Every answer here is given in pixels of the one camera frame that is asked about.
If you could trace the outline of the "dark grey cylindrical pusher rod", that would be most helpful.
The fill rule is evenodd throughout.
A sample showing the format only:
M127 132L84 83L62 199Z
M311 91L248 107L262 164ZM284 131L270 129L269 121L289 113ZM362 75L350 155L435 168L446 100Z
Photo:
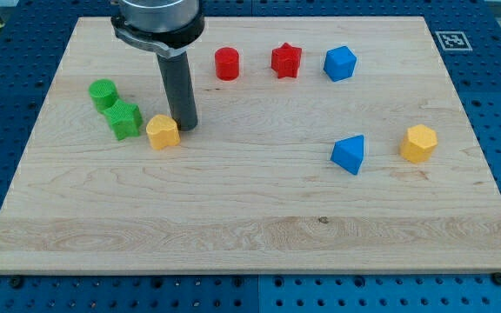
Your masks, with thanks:
M197 106L190 76L190 66L185 52L174 57L157 55L170 114L180 131L197 127Z

